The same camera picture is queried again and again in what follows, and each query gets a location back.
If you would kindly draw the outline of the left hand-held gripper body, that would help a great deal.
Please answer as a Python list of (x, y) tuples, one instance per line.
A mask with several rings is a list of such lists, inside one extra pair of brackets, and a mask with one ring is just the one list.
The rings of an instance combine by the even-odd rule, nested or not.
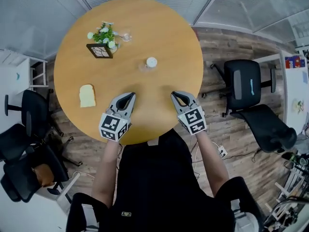
[(108, 110), (101, 115), (98, 126), (100, 136), (107, 140), (119, 142), (128, 131), (130, 122), (130, 117), (124, 117), (119, 113)]

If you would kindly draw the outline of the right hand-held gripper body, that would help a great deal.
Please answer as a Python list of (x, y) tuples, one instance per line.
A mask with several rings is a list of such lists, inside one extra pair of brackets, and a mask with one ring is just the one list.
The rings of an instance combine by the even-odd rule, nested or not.
[(178, 120), (191, 135), (207, 130), (205, 113), (201, 106), (195, 105), (194, 108), (178, 115)]

